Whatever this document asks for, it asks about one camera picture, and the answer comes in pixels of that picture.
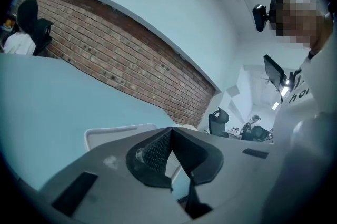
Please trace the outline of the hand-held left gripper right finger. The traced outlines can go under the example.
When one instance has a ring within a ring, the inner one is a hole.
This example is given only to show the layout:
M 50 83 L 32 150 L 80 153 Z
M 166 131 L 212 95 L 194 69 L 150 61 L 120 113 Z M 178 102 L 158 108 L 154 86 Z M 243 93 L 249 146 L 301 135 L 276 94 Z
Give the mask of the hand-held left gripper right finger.
M 171 223 L 262 223 L 262 211 L 279 171 L 274 142 L 221 138 L 172 128 L 172 148 L 190 177 L 187 205 Z

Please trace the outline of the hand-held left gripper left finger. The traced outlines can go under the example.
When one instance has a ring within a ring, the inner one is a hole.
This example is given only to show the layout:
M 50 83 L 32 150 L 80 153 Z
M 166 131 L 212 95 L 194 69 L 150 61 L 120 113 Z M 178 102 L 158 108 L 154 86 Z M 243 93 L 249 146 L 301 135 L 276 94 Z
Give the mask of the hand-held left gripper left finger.
M 171 223 L 171 212 L 183 209 L 173 196 L 171 132 L 90 133 L 88 151 L 40 194 L 61 223 Z

